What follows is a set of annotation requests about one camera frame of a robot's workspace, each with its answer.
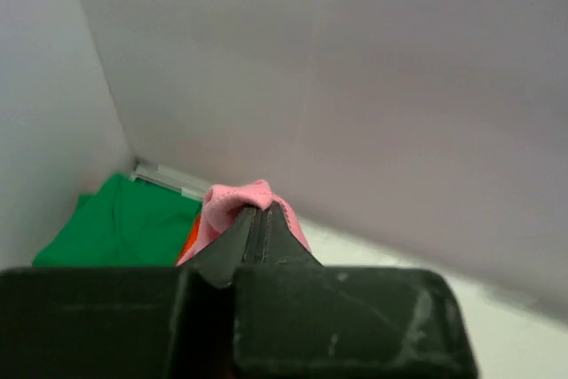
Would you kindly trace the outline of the pink t shirt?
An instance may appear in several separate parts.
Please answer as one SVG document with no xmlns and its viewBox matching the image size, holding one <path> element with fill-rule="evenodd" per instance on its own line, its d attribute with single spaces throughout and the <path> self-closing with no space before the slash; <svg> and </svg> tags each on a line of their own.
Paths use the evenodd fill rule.
<svg viewBox="0 0 568 379">
<path fill-rule="evenodd" d="M 296 213 L 272 191 L 267 181 L 260 179 L 244 186 L 215 184 L 209 188 L 203 198 L 199 238 L 193 246 L 193 256 L 225 232 L 245 207 L 267 210 L 275 201 L 283 208 L 289 230 L 311 252 Z"/>
</svg>

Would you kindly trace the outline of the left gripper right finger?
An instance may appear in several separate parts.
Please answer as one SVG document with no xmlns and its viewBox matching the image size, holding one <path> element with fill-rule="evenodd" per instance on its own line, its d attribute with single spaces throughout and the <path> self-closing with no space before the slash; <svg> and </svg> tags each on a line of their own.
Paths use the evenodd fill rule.
<svg viewBox="0 0 568 379">
<path fill-rule="evenodd" d="M 289 230 L 283 208 L 276 201 L 261 217 L 259 263 L 322 266 L 322 263 Z"/>
</svg>

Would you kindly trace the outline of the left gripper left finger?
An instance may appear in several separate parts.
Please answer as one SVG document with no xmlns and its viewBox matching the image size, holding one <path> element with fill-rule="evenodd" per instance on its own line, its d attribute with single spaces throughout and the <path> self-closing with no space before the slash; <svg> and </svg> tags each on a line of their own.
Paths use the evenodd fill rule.
<svg viewBox="0 0 568 379">
<path fill-rule="evenodd" d="M 228 287 L 241 265 L 257 213 L 257 208 L 247 206 L 225 232 L 188 260 L 188 267 L 210 286 Z"/>
</svg>

